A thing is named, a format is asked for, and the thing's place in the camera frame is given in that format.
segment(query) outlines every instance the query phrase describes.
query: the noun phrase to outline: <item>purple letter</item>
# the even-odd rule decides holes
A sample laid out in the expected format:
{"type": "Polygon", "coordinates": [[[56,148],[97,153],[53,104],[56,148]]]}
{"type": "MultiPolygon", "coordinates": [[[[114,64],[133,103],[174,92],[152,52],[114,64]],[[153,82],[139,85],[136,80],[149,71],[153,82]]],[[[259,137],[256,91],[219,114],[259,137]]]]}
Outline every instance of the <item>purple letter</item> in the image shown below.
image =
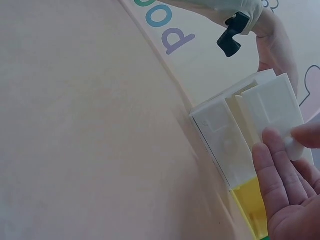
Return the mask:
{"type": "Polygon", "coordinates": [[[195,39],[196,35],[190,34],[188,36],[185,36],[184,33],[179,28],[169,28],[162,34],[162,43],[163,46],[167,49],[166,54],[170,55],[178,48],[182,47],[186,43],[190,42],[191,40],[195,39]],[[171,45],[168,42],[168,37],[170,34],[177,34],[180,38],[180,41],[176,42],[175,44],[171,45]]]}

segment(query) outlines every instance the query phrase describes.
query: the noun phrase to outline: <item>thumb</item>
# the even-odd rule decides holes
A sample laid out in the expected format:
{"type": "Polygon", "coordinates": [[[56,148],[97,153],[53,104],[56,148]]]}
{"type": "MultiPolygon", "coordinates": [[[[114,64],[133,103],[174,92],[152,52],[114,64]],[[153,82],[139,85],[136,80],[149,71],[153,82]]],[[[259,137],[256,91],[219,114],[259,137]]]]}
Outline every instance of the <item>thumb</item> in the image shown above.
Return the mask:
{"type": "Polygon", "coordinates": [[[320,122],[306,123],[295,127],[291,135],[300,144],[309,149],[320,149],[320,122]]]}

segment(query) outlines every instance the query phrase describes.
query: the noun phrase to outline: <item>sleeve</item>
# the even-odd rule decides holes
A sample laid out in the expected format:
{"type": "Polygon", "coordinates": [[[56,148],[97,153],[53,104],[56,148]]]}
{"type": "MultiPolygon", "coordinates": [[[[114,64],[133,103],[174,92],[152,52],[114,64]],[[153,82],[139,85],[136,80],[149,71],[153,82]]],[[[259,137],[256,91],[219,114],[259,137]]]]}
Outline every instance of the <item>sleeve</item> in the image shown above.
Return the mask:
{"type": "Polygon", "coordinates": [[[237,12],[242,12],[250,18],[242,35],[250,33],[264,8],[261,0],[159,0],[159,2],[200,14],[225,28],[228,19],[237,12]]]}

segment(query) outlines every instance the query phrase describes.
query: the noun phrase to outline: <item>yellow container bottom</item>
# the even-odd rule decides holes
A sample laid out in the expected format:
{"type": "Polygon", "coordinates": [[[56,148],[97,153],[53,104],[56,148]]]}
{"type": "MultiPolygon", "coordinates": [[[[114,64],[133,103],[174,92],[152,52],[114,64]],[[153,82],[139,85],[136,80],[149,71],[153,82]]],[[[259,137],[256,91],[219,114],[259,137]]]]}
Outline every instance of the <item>yellow container bottom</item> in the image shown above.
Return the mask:
{"type": "Polygon", "coordinates": [[[231,190],[254,239],[261,240],[268,236],[267,215],[260,193],[259,181],[255,177],[231,190]]]}

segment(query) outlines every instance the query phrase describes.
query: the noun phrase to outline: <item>black clip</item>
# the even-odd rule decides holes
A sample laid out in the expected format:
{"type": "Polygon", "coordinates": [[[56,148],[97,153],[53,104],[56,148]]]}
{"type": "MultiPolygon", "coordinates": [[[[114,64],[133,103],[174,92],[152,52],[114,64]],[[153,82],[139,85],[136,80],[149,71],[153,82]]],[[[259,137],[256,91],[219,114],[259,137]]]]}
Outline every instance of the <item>black clip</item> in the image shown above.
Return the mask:
{"type": "Polygon", "coordinates": [[[247,15],[237,12],[225,22],[228,28],[216,43],[224,51],[227,58],[235,55],[241,48],[241,45],[233,40],[233,37],[244,31],[249,20],[250,18],[247,15]]]}

